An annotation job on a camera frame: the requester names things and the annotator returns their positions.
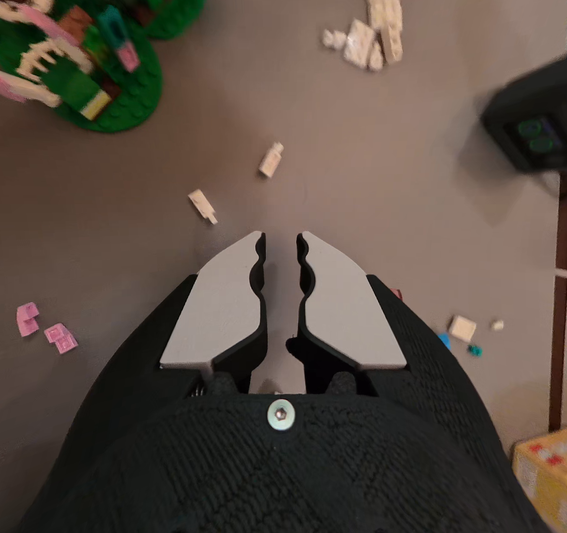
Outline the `yellow lego box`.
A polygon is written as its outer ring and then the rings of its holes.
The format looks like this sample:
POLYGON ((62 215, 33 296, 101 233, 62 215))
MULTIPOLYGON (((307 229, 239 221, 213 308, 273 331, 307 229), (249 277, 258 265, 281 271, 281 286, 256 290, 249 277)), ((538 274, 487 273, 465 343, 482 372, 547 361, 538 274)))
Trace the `yellow lego box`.
POLYGON ((566 532, 566 429, 515 444, 513 471, 542 520, 566 532))

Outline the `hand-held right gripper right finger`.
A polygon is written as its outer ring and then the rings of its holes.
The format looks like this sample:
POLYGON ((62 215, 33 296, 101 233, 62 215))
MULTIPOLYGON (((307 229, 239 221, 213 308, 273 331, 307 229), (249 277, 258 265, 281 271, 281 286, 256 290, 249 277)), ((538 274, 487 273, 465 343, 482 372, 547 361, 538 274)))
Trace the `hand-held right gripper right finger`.
POLYGON ((407 359, 365 271, 315 236, 296 239, 300 288, 296 359, 306 392, 323 394, 337 373, 355 384, 370 371, 399 371, 407 359))

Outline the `white lego hinge piece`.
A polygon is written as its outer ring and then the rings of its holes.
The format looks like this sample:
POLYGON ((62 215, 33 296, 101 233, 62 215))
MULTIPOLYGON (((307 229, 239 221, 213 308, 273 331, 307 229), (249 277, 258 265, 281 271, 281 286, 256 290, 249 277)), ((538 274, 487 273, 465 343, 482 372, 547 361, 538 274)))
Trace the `white lego hinge piece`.
POLYGON ((258 167, 260 175, 263 175, 268 179, 273 178, 273 175, 281 162, 283 150, 284 146, 280 142, 273 143, 260 161, 258 167))

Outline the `heap of white lego pieces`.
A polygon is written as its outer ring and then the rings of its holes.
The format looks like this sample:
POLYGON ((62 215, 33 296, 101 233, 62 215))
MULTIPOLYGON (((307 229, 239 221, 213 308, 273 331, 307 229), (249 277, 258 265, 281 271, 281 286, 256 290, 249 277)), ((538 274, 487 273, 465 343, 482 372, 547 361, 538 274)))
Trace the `heap of white lego pieces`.
POLYGON ((341 52, 343 59, 372 72, 394 65, 403 57, 401 0, 365 0, 367 21, 353 19, 348 32, 324 29, 322 46, 341 52))

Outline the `dark grey power station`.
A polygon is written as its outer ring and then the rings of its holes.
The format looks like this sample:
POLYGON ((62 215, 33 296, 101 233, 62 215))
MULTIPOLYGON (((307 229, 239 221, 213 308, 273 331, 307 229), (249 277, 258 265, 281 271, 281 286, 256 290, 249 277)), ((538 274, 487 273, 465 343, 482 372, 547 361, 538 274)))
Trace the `dark grey power station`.
POLYGON ((504 85, 480 122, 518 172, 566 172, 566 56, 504 85))

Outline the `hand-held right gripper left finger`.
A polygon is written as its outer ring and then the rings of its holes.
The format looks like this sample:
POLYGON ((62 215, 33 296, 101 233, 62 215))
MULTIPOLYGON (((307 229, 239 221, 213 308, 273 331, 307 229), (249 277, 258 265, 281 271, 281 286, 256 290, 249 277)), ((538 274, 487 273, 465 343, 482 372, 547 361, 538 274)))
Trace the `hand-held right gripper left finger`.
POLYGON ((161 369, 232 376, 242 394, 266 357, 266 234, 254 231, 211 258, 195 282, 160 358, 161 369))

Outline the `pink lego plate piece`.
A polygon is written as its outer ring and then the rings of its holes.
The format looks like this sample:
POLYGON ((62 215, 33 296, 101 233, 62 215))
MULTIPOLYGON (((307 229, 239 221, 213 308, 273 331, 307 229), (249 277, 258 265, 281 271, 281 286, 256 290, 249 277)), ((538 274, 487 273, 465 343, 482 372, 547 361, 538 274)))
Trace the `pink lego plate piece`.
POLYGON ((63 355, 78 347, 74 335, 63 323, 56 323, 44 330, 44 335, 49 344, 53 344, 58 353, 63 355))

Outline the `white lego clip piece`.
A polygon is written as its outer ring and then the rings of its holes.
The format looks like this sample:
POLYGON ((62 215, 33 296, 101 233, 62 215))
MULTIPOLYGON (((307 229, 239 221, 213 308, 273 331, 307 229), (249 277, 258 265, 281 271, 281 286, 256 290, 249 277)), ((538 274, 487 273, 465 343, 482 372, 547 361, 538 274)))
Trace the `white lego clip piece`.
POLYGON ((212 225, 218 223, 216 211, 201 189, 196 189, 188 194, 188 199, 204 220, 207 220, 212 225))

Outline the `green lego flower model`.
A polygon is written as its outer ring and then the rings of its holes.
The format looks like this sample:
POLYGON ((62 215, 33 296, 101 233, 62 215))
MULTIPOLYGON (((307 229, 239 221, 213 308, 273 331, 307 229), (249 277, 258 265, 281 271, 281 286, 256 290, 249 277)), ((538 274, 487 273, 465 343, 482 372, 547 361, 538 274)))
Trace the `green lego flower model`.
POLYGON ((127 131, 158 106, 150 40, 179 36, 205 0, 1 0, 1 96, 76 126, 127 131))

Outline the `pink lego slope piece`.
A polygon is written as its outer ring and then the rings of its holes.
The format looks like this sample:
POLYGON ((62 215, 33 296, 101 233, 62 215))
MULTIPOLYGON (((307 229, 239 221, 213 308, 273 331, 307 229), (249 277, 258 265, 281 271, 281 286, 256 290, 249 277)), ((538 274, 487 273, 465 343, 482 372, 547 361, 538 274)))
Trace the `pink lego slope piece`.
POLYGON ((38 316, 39 310, 34 302, 25 303, 17 308, 16 320, 22 338, 31 336, 39 331, 39 324, 36 320, 38 316))

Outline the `small white square lego piece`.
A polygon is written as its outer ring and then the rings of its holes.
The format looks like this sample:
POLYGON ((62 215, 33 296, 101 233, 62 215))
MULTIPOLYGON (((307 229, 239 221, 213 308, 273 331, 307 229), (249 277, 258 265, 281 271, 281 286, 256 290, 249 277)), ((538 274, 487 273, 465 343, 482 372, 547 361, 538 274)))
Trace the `small white square lego piece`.
POLYGON ((448 327, 448 333, 466 344, 471 344, 477 329, 477 323, 462 315, 454 315, 448 327))

